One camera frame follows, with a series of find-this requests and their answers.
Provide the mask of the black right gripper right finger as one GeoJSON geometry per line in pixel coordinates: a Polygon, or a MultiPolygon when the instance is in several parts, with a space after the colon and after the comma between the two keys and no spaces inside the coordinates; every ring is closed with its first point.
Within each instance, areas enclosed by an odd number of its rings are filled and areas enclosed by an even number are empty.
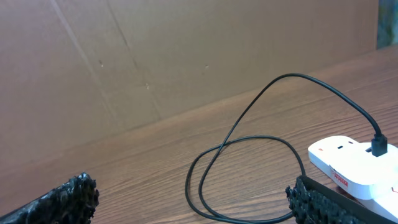
{"type": "Polygon", "coordinates": [[[396,224],[304,175],[285,192],[299,224],[396,224]]]}

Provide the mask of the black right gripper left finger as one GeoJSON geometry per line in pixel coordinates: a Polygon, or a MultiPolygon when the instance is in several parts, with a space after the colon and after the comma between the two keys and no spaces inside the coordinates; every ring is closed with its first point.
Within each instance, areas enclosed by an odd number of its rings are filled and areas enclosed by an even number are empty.
{"type": "Polygon", "coordinates": [[[1,224],[90,224],[99,205],[96,181],[86,172],[1,216],[1,224]]]}

